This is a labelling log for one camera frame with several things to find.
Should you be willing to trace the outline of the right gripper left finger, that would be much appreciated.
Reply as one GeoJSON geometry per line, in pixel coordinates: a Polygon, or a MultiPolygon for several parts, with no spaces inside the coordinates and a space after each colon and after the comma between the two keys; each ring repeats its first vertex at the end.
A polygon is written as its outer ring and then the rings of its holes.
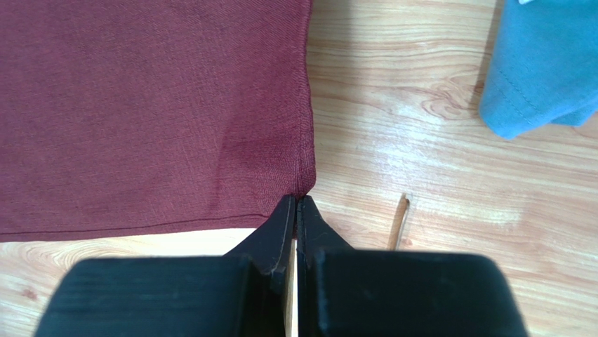
{"type": "Polygon", "coordinates": [[[296,200],[222,256],[94,258],[62,279],[37,336],[285,336],[296,200]]]}

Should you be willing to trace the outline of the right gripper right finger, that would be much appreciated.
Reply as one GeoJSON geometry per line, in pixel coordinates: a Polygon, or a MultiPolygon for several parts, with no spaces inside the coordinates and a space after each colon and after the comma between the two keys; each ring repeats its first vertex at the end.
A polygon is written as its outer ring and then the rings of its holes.
{"type": "Polygon", "coordinates": [[[469,253],[351,247],[313,198],[297,214],[300,336],[525,336],[506,278],[469,253]]]}

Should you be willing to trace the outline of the dark red cloth napkin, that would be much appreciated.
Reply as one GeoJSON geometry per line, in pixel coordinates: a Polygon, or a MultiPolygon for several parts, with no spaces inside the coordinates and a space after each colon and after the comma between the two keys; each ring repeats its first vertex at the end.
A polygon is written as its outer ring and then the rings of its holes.
{"type": "Polygon", "coordinates": [[[315,184],[310,1],[2,1],[1,240],[257,227],[315,184]]]}

